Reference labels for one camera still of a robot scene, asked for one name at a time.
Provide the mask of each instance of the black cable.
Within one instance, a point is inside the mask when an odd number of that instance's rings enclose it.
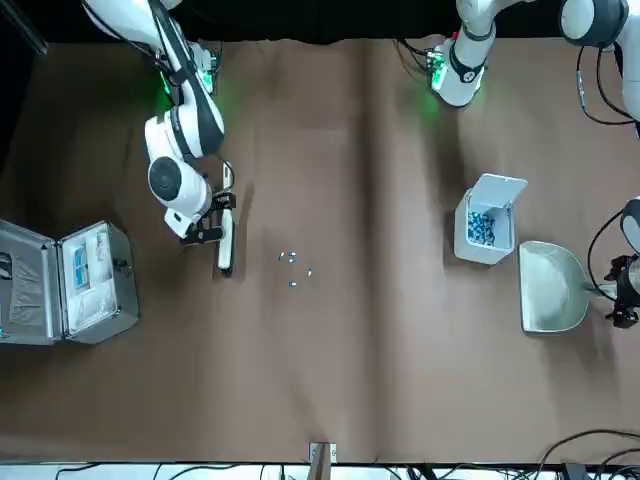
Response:
[[[616,299],[611,297],[610,295],[608,295],[607,293],[605,293],[600,286],[596,283],[596,279],[593,276],[593,270],[591,269],[591,253],[593,252],[593,247],[596,244],[596,240],[598,240],[598,237],[600,237],[600,235],[602,234],[602,232],[604,232],[604,230],[613,223],[613,221],[618,218],[620,215],[622,215],[622,212],[624,212],[624,208],[622,210],[620,210],[618,213],[616,213],[613,217],[611,217],[609,220],[607,220],[607,222],[600,227],[600,230],[598,230],[598,232],[595,234],[595,236],[593,237],[593,240],[591,240],[591,244],[589,245],[589,250],[587,251],[587,270],[589,271],[589,277],[591,278],[591,283],[593,283],[594,288],[598,291],[598,293],[600,295],[602,295],[605,298],[608,298],[609,300],[611,300],[612,302],[615,303]]]
[[[602,81],[600,80],[600,59],[601,58],[602,58],[602,49],[599,48],[598,57],[596,60],[596,82],[598,84],[598,91],[600,92],[600,96],[602,97],[602,100],[604,100],[604,103],[606,103],[609,106],[609,108],[611,108],[611,110],[613,110],[614,112],[619,113],[623,117],[627,117],[633,120],[633,117],[631,115],[629,115],[627,112],[625,112],[621,108],[614,105],[613,102],[611,102],[607,97],[607,94],[604,93],[604,88],[602,88]]]
[[[611,455],[611,456],[607,457],[606,459],[604,459],[602,461],[602,463],[600,464],[600,466],[598,467],[598,471],[596,472],[594,480],[600,480],[600,477],[604,473],[604,468],[607,466],[607,464],[611,460],[615,460],[616,458],[622,457],[622,456],[627,455],[629,453],[640,453],[640,448],[627,448],[626,450],[620,450],[619,452],[616,452],[613,455]]]
[[[593,120],[600,125],[607,126],[618,126],[618,125],[629,125],[634,123],[634,120],[625,120],[622,122],[611,122],[608,120],[600,120],[599,118],[594,117],[589,112],[587,112],[587,108],[584,102],[584,89],[582,86],[582,72],[580,71],[580,64],[582,63],[582,52],[584,51],[584,47],[580,47],[580,51],[578,52],[578,58],[576,60],[576,80],[577,80],[577,88],[578,95],[580,96],[580,108],[582,109],[582,113],[584,113],[588,119]]]
[[[194,470],[231,470],[232,468],[239,467],[240,464],[236,463],[234,465],[227,465],[226,467],[216,467],[214,465],[196,465],[195,467],[185,468],[181,472],[176,473],[169,480],[175,480],[176,478],[184,475],[185,473],[192,472]]]
[[[609,223],[611,223],[613,221],[613,219],[615,219],[615,217],[613,217],[609,222],[607,222],[607,224],[605,224],[605,228]],[[547,462],[547,459],[551,456],[553,451],[556,450],[558,447],[561,447],[565,443],[569,443],[572,440],[576,440],[578,438],[587,437],[589,435],[603,435],[603,434],[604,435],[615,435],[615,436],[624,437],[624,438],[632,438],[634,440],[639,440],[640,441],[640,434],[633,433],[633,432],[626,432],[624,430],[613,430],[613,429],[607,429],[607,428],[597,428],[597,429],[593,429],[593,430],[585,430],[584,432],[576,433],[574,435],[571,435],[570,437],[567,437],[567,438],[565,438],[563,440],[560,440],[559,442],[554,443],[553,445],[551,445],[551,447],[549,447],[549,449],[542,456],[542,460],[540,460],[540,466],[536,470],[536,474],[533,477],[533,480],[538,480],[538,476],[540,475],[540,472],[542,472],[542,469],[544,468],[544,465]]]
[[[406,39],[404,38],[399,38],[398,42],[400,42],[400,44],[405,47],[407,50],[409,50],[412,53],[415,53],[416,55],[421,55],[423,57],[427,56],[427,52],[425,52],[424,50],[420,50],[416,47],[414,47],[413,45],[411,45],[409,42],[407,42]]]
[[[422,55],[422,56],[426,57],[427,56],[426,52],[420,52],[419,50],[416,50],[415,48],[411,47],[406,42],[402,43],[401,41],[396,40],[395,43],[396,43],[396,45],[402,45],[404,48],[406,48],[406,50],[409,52],[409,55],[411,55],[411,58],[415,62],[416,66],[418,67],[418,71],[420,71],[420,72],[426,72],[427,71],[427,65],[426,64],[422,64],[422,62],[420,62],[420,59],[416,56],[416,55]]]
[[[494,468],[494,467],[490,467],[490,466],[487,466],[487,465],[481,465],[481,464],[476,464],[476,463],[458,463],[456,466],[451,468],[451,470],[449,470],[447,473],[445,473],[441,477],[438,477],[438,480],[444,480],[449,475],[451,475],[452,473],[456,472],[457,470],[459,470],[461,468],[476,469],[476,470],[491,470],[491,471],[499,472],[499,473],[503,473],[503,474],[504,474],[504,471],[505,471],[504,468]],[[523,473],[529,474],[529,473],[533,473],[533,472],[530,472],[530,471],[520,472],[519,475],[517,475],[515,478],[513,478],[511,480],[522,478],[521,475]]]
[[[89,465],[84,465],[83,467],[78,468],[61,468],[56,472],[55,480],[58,480],[58,478],[60,478],[60,474],[63,472],[81,472],[82,470],[89,470],[90,468],[95,468],[100,465],[102,465],[102,463],[90,463]]]
[[[618,470],[613,472],[609,477],[610,480],[613,480],[616,476],[622,475],[623,473],[629,472],[633,478],[638,478],[638,467],[635,465],[625,465],[620,467]]]
[[[156,478],[158,478],[158,473],[160,473],[161,468],[162,468],[162,464],[158,465],[158,468],[156,468],[156,473],[153,474],[152,480],[156,480]]]
[[[407,72],[407,75],[409,75],[409,77],[411,77],[413,80],[415,80],[418,83],[424,83],[423,79],[416,77],[415,76],[416,72],[412,71],[407,65],[406,59],[404,58],[404,55],[402,55],[402,52],[400,51],[400,47],[398,45],[397,40],[393,41],[393,45],[396,49],[396,52],[398,52],[398,58],[400,59],[400,64],[402,65],[402,68],[404,69],[404,71]],[[423,65],[419,65],[419,71],[421,74],[426,74],[426,67],[423,67]]]
[[[384,467],[384,468],[385,468],[385,470],[388,470],[398,480],[402,480],[402,477],[400,475],[398,475],[396,472],[394,472],[393,470],[391,470],[389,467]]]

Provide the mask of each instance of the robotic arm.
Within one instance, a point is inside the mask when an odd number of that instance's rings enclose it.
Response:
[[[139,47],[138,43],[150,46],[156,62],[168,72],[168,80],[179,86],[182,104],[145,124],[149,188],[166,207],[165,222],[183,243],[219,241],[218,266],[230,271],[231,208],[235,206],[229,192],[232,170],[224,162],[223,189],[214,193],[191,165],[195,159],[218,151],[224,139],[224,123],[199,72],[199,64],[206,63],[203,56],[209,56],[209,52],[187,42],[167,11],[166,6],[173,7],[180,1],[83,0],[82,3],[91,20],[105,33],[135,42],[134,47]],[[205,231],[201,219],[213,211],[222,212],[221,225]]]
[[[462,28],[455,40],[434,49],[442,55],[443,66],[432,75],[431,85],[446,103],[462,107],[472,100],[496,36],[494,18],[520,1],[534,0],[456,1]],[[562,0],[560,29],[575,45],[620,45],[622,96],[629,116],[640,121],[640,0]]]
[[[454,39],[435,48],[444,65],[432,80],[432,88],[449,105],[467,105],[480,88],[487,55],[496,38],[495,17],[523,0],[456,0],[462,27]]]
[[[574,45],[604,48],[616,42],[620,46],[622,98],[628,114],[640,121],[640,2],[563,0],[560,30]]]

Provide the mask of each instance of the white container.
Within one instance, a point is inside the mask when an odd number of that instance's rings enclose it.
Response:
[[[56,242],[0,220],[0,343],[99,343],[138,321],[131,248],[100,222]]]
[[[467,190],[456,208],[454,253],[471,262],[495,265],[515,248],[514,202],[527,186],[520,178],[483,174],[473,188]],[[469,237],[470,213],[487,215],[493,219],[493,245],[475,243]]]

